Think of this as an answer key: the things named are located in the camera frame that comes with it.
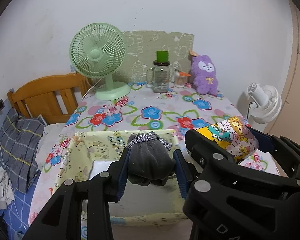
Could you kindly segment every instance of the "green board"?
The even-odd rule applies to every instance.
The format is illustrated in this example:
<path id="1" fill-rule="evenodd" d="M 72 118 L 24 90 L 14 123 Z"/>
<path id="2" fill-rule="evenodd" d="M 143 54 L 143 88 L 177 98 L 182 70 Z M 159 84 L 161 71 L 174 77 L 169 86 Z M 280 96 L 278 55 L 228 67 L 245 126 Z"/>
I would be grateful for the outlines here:
<path id="1" fill-rule="evenodd" d="M 164 31 L 133 31 L 123 32 L 127 44 L 127 56 L 114 73 L 116 81 L 123 82 L 144 82 L 146 81 L 146 71 L 153 67 L 157 50 L 169 51 L 169 61 L 171 63 L 170 81 L 174 69 L 189 72 L 191 61 L 189 59 L 189 49 L 193 47 L 194 35 L 188 33 Z"/>

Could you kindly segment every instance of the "white wall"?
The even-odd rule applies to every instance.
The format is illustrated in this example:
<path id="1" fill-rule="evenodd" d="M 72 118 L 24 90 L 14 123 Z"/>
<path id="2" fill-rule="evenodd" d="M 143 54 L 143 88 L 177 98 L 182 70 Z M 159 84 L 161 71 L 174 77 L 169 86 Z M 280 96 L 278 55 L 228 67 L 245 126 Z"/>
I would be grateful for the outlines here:
<path id="1" fill-rule="evenodd" d="M 220 90 L 242 112 L 239 98 L 251 82 L 280 92 L 285 83 L 288 0 L 13 0 L 0 17 L 0 99 L 35 78 L 68 73 L 71 39 L 93 22 L 193 33 L 194 50 L 212 58 Z"/>

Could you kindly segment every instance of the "purple plush toy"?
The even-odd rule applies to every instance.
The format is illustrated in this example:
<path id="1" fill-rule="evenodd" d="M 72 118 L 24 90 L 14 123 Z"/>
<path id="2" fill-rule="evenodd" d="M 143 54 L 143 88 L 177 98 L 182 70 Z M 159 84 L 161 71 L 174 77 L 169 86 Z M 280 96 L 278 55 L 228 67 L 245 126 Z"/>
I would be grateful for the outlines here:
<path id="1" fill-rule="evenodd" d="M 192 50 L 189 53 L 193 56 L 191 76 L 194 78 L 193 84 L 196 86 L 198 94 L 217 95 L 218 80 L 211 59 L 207 55 L 200 56 Z"/>

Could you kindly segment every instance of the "power cord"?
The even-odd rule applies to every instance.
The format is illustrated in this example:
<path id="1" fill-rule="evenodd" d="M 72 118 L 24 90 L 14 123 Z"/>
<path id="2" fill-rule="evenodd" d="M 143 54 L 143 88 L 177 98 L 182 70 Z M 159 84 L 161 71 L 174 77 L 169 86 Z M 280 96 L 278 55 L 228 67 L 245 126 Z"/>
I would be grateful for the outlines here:
<path id="1" fill-rule="evenodd" d="M 86 77 L 86 82 L 87 82 L 87 84 L 89 85 L 89 87 L 93 87 L 93 85 L 90 84 L 90 82 L 89 82 L 89 80 L 88 80 L 87 77 Z"/>
<path id="2" fill-rule="evenodd" d="M 248 121 L 248 117 L 249 117 L 249 111 L 250 111 L 250 106 L 252 105 L 253 103 L 252 102 L 250 102 L 250 104 L 249 104 L 249 106 L 248 106 L 248 113 L 247 113 L 247 118 L 246 118 L 246 120 Z"/>
<path id="3" fill-rule="evenodd" d="M 93 89 L 99 82 L 101 81 L 101 78 L 97 81 L 97 83 L 95 83 L 82 97 L 81 102 L 84 100 L 84 98 L 86 97 L 86 95 L 90 92 L 91 89 Z"/>

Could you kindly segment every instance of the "green lid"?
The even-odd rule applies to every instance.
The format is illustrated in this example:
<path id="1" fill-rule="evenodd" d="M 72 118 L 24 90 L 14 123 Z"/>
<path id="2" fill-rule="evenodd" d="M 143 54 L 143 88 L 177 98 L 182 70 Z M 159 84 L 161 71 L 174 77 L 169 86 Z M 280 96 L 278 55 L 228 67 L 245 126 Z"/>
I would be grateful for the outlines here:
<path id="1" fill-rule="evenodd" d="M 165 50 L 157 50 L 157 62 L 165 63 L 169 61 L 169 52 Z"/>

